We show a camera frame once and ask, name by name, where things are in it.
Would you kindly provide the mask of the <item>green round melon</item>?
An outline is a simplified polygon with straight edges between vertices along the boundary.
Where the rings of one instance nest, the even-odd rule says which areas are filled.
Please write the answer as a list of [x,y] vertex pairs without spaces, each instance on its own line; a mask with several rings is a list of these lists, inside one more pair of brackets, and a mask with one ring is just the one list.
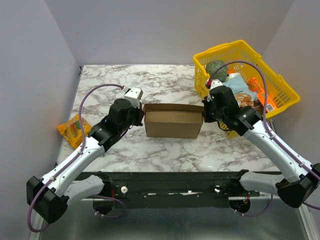
[[225,63],[222,60],[213,60],[205,66],[205,71],[207,74],[210,75],[212,80],[219,80],[220,82],[224,82],[228,75],[228,67],[224,66],[221,69],[219,69],[224,64]]

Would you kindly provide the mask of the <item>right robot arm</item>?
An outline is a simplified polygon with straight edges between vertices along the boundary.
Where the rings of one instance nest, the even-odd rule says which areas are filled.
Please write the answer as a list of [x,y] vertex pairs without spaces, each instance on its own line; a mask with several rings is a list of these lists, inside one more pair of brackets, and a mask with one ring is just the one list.
[[230,183],[230,191],[241,196],[247,191],[277,195],[292,208],[299,208],[320,184],[320,165],[299,156],[250,106],[240,108],[232,90],[224,85],[209,91],[203,100],[205,122],[223,122],[230,130],[257,146],[280,170],[279,176],[245,172]]

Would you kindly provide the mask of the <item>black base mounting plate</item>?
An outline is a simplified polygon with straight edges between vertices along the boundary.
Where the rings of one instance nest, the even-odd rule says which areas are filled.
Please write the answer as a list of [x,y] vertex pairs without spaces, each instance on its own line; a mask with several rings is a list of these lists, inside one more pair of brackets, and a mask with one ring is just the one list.
[[63,214],[67,207],[97,195],[111,197],[109,207],[128,209],[214,207],[243,209],[246,196],[277,194],[278,172],[85,172],[58,196],[51,190],[49,209]]

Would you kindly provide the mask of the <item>orange snack box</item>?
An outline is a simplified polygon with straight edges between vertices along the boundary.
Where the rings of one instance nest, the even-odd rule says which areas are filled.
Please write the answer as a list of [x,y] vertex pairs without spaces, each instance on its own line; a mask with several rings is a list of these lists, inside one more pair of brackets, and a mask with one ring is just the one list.
[[[252,77],[250,80],[246,82],[248,88],[256,93],[257,99],[261,103],[261,105],[264,107],[265,106],[265,90],[263,87],[259,84],[259,82],[256,80],[255,77]],[[267,95],[267,104],[266,104],[266,112],[272,112],[276,110],[278,106],[276,105],[275,101]]]

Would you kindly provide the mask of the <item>orange candy bag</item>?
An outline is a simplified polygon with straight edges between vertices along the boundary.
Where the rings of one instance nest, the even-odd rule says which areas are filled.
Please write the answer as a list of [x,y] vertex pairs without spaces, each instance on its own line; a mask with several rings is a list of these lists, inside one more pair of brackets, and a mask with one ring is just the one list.
[[67,122],[57,126],[57,130],[74,149],[78,148],[83,142],[78,114]]

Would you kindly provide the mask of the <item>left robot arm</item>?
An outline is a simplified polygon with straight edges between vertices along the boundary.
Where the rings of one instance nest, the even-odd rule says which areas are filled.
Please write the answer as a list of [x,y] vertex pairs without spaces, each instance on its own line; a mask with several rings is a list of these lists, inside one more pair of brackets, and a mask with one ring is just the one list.
[[73,181],[90,163],[119,142],[131,126],[141,126],[143,116],[138,98],[125,96],[116,99],[108,115],[91,128],[80,146],[62,164],[41,178],[32,176],[27,181],[28,213],[36,211],[48,224],[52,224],[73,202],[94,195],[107,197],[111,185],[109,178],[102,173],[94,173],[78,183]]

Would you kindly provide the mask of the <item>light blue snack pouch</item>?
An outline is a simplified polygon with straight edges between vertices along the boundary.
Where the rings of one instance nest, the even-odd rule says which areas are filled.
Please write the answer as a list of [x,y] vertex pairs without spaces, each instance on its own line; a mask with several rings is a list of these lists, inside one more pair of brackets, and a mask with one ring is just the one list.
[[231,89],[240,108],[254,107],[258,101],[257,93],[249,89],[241,75],[229,78],[223,85]]

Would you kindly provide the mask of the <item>white orange bottle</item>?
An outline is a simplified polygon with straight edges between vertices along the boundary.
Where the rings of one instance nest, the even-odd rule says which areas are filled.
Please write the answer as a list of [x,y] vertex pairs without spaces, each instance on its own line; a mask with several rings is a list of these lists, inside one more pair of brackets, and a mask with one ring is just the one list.
[[239,72],[232,72],[232,73],[229,73],[225,79],[225,81],[229,81],[230,79],[236,77],[236,76],[240,76],[241,74]]

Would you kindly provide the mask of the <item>yellow plastic basket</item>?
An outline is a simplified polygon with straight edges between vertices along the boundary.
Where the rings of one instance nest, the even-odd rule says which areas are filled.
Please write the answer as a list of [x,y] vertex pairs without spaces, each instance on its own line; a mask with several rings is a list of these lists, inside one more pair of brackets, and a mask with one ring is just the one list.
[[205,83],[209,78],[205,67],[213,60],[221,60],[224,63],[246,61],[259,68],[266,81],[268,96],[277,105],[275,110],[266,114],[267,120],[279,115],[301,100],[300,96],[287,84],[282,75],[275,73],[263,61],[262,56],[242,39],[216,45],[193,56],[195,64],[194,88],[201,99],[209,93],[209,90],[205,87]]

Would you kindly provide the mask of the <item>brown cardboard box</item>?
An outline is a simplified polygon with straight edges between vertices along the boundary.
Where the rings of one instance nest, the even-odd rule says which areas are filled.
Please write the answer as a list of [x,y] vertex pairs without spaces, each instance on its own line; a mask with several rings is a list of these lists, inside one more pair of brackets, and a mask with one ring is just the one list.
[[190,104],[148,103],[144,126],[149,138],[196,139],[203,125],[203,107]]

